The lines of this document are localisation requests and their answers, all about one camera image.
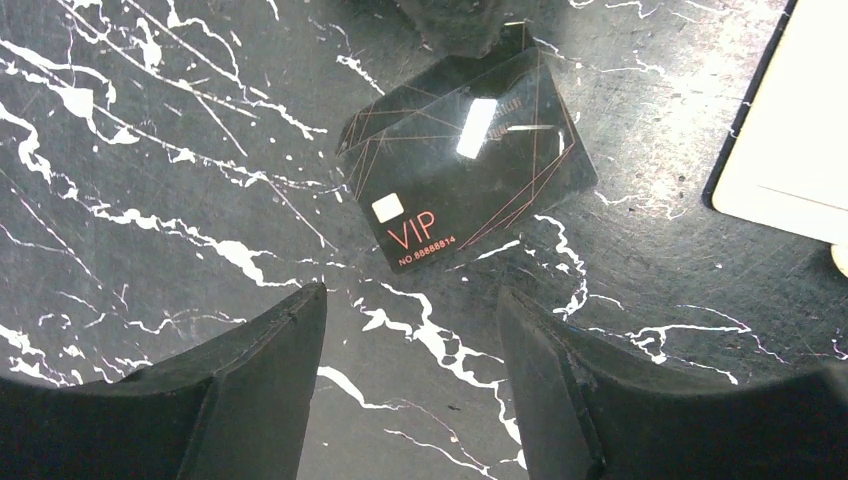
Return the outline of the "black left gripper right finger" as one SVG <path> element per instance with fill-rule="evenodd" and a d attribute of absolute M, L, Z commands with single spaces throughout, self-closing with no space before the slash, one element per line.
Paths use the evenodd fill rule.
<path fill-rule="evenodd" d="M 533 479 L 843 479 L 847 368 L 732 387 L 636 357 L 505 287 L 497 320 Z"/>

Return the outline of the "black VIP card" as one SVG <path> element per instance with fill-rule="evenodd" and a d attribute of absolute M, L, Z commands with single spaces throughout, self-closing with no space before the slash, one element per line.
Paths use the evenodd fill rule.
<path fill-rule="evenodd" d="M 598 176 L 524 22 L 445 57 L 350 117 L 337 155 L 396 274 L 594 187 Z"/>

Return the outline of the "beige card holder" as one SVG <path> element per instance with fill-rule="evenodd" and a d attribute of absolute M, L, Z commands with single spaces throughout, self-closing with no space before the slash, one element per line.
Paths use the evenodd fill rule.
<path fill-rule="evenodd" d="M 824 242 L 847 272 L 847 4 L 791 1 L 706 202 Z"/>

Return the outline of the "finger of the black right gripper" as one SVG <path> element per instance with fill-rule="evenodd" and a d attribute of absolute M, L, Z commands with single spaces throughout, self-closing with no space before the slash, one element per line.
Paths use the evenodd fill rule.
<path fill-rule="evenodd" d="M 498 42 L 504 0 L 398 0 L 430 47 L 439 54 L 481 58 Z"/>

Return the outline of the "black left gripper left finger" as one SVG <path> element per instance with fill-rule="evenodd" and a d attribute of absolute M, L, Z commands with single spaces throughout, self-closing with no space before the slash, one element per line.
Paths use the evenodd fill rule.
<path fill-rule="evenodd" d="M 294 479 L 325 335 L 308 284 L 124 379 L 1 383 L 5 479 Z"/>

